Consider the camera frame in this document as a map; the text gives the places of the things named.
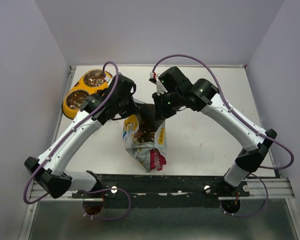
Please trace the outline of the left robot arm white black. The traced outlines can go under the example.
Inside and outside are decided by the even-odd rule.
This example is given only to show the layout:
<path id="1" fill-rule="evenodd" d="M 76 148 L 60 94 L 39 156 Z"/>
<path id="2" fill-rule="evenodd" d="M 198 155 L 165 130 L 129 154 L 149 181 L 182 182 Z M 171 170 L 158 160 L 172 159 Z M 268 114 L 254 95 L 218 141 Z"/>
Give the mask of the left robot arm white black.
<path id="1" fill-rule="evenodd" d="M 31 177 L 52 198 L 57 199 L 71 190 L 84 191 L 94 198 L 100 194 L 101 185 L 89 172 L 66 173 L 66 167 L 85 141 L 107 121 L 119 115 L 124 119 L 134 114 L 138 106 L 133 94 L 133 80 L 119 74 L 108 88 L 89 95 L 68 128 L 44 153 L 28 157 L 24 165 Z"/>

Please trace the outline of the pet food bag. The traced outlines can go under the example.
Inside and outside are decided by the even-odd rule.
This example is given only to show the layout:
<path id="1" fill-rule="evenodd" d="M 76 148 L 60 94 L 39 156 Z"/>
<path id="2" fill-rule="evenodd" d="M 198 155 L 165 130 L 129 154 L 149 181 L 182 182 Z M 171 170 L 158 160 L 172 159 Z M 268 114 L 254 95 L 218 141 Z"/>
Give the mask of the pet food bag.
<path id="1" fill-rule="evenodd" d="M 140 107 L 139 111 L 123 122 L 122 140 L 126 152 L 136 159 L 145 170 L 150 172 L 161 171 L 166 165 L 167 133 L 166 121 L 155 119 L 155 105 L 134 100 Z M 154 140 L 134 142 L 134 136 L 141 129 L 140 118 L 145 117 L 146 126 L 155 130 Z"/>

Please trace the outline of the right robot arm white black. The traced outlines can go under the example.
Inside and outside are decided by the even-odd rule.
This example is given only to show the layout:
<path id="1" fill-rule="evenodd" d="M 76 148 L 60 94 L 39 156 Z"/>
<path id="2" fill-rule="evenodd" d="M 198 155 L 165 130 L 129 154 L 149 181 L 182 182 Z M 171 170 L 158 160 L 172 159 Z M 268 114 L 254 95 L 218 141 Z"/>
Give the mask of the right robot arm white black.
<path id="1" fill-rule="evenodd" d="M 156 119 L 165 120 L 182 107 L 189 108 L 216 121 L 240 143 L 242 150 L 220 183 L 224 195 L 237 192 L 244 178 L 261 166 L 277 132 L 255 125 L 241 113 L 235 114 L 235 108 L 226 106 L 213 83 L 204 78 L 191 83 L 176 66 L 160 75 L 151 72 L 149 81 L 156 84 L 156 92 L 152 94 Z"/>

